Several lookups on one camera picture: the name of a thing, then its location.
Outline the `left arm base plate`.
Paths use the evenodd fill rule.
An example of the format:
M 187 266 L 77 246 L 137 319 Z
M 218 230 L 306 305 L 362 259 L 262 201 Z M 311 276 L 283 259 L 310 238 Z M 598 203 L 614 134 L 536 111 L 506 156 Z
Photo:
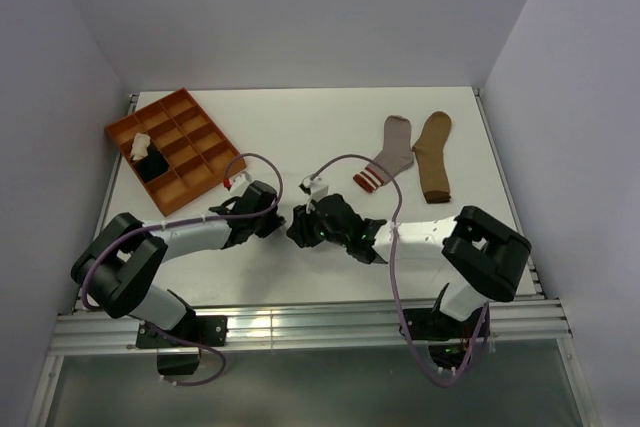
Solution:
M 191 319 L 181 321 L 169 330 L 168 334 L 193 344 L 222 347 L 226 343 L 227 327 L 227 316 L 195 315 Z M 135 345 L 139 349 L 183 347 L 183 344 L 167 340 L 145 325 L 139 328 Z

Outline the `black sock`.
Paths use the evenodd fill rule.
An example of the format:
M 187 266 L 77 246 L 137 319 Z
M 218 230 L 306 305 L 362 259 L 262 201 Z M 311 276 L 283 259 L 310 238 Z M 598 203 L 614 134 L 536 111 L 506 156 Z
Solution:
M 153 150 L 143 159 L 136 161 L 133 168 L 140 180 L 147 184 L 169 170 L 169 164 L 159 150 Z

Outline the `cream brown striped sock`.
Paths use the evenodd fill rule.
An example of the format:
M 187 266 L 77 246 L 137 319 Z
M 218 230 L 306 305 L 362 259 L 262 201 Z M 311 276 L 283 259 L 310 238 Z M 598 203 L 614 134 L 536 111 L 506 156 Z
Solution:
M 153 148 L 151 137 L 148 134 L 136 133 L 131 145 L 129 159 L 132 162 L 138 162 L 146 158 Z

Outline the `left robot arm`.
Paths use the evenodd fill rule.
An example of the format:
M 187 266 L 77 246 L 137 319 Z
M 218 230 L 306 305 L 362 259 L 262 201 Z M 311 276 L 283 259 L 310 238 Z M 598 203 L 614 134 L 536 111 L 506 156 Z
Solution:
M 193 308 L 153 285 L 165 261 L 200 251 L 224 250 L 250 237 L 265 238 L 284 224 L 278 192 L 265 182 L 235 179 L 232 197 L 196 219 L 153 229 L 132 214 L 115 216 L 71 268 L 71 278 L 110 317 L 130 316 L 158 328 L 172 346 L 204 334 Z

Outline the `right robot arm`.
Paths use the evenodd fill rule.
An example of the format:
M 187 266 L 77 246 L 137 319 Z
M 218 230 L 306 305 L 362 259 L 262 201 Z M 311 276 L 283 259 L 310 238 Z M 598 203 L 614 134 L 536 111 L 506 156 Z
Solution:
M 445 219 L 394 223 L 361 217 L 339 194 L 295 207 L 287 236 L 300 248 L 339 245 L 364 264 L 448 261 L 459 278 L 442 287 L 434 306 L 403 311 L 412 338 L 429 341 L 470 334 L 485 303 L 511 302 L 531 252 L 525 237 L 476 206 Z

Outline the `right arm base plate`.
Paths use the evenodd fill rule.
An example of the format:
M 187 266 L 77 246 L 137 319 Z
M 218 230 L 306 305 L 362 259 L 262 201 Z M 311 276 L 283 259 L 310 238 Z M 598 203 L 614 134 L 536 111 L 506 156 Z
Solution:
M 403 315 L 413 340 L 445 342 L 470 339 L 481 312 L 481 308 L 476 309 L 465 321 L 455 320 L 434 308 L 408 308 L 403 310 Z

